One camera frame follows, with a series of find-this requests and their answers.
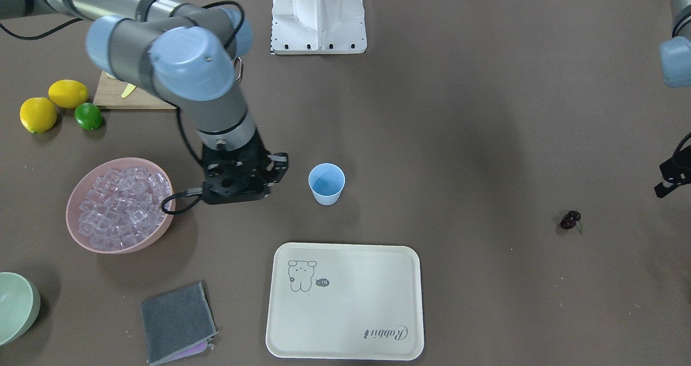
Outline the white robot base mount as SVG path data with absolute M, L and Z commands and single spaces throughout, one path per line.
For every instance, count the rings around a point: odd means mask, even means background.
M 363 0 L 272 0 L 272 54 L 350 55 L 367 48 Z

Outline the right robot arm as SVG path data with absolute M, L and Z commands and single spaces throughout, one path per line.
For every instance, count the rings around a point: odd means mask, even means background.
M 195 6 L 180 0 L 2 0 L 2 19 L 58 13 L 90 20 L 86 52 L 102 71 L 187 113 L 202 140 L 208 204 L 260 200 L 287 171 L 272 154 L 240 89 L 235 70 L 252 30 L 237 2 Z

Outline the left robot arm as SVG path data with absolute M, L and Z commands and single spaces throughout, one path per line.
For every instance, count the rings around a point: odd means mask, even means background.
M 670 0 L 672 13 L 671 39 L 659 46 L 663 82 L 672 89 L 690 86 L 690 0 Z M 659 165 L 661 183 L 654 187 L 657 197 L 664 198 L 690 182 L 690 134 L 684 135 L 672 156 Z

